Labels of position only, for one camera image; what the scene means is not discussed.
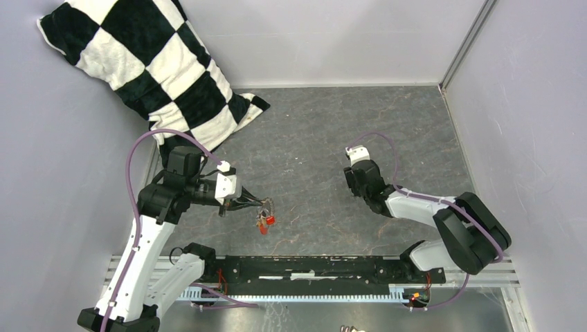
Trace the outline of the red key tag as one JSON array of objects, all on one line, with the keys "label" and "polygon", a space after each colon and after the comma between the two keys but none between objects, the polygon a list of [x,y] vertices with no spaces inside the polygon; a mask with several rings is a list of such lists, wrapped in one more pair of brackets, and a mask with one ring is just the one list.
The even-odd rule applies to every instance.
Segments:
[{"label": "red key tag", "polygon": [[274,216],[261,216],[257,222],[257,227],[259,228],[260,233],[266,235],[269,231],[269,226],[273,225],[275,221]]}]

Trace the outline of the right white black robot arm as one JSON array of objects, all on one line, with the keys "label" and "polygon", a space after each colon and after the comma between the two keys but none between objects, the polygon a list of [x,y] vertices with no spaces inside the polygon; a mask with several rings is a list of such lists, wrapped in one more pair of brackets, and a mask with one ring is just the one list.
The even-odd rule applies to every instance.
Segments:
[{"label": "right white black robot arm", "polygon": [[416,221],[440,234],[439,240],[421,241],[406,251],[408,258],[401,261],[399,271],[408,282],[418,282],[428,270],[441,267],[477,275],[512,244],[508,231],[472,192],[438,197],[395,187],[385,182],[373,160],[353,162],[343,172],[353,195],[374,213]]}]

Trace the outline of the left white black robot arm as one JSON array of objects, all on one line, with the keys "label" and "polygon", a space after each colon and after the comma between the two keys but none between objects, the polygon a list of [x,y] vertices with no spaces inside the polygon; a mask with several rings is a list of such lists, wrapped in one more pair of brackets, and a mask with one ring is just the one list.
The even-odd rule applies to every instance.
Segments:
[{"label": "left white black robot arm", "polygon": [[192,283],[218,276],[215,250],[190,243],[150,284],[160,251],[192,205],[217,206],[221,214],[249,205],[240,201],[248,193],[230,163],[217,162],[214,180],[201,173],[210,159],[198,147],[176,147],[166,167],[131,198],[134,224],[120,263],[97,304],[81,310],[78,326],[87,331],[158,331],[163,316]]}]

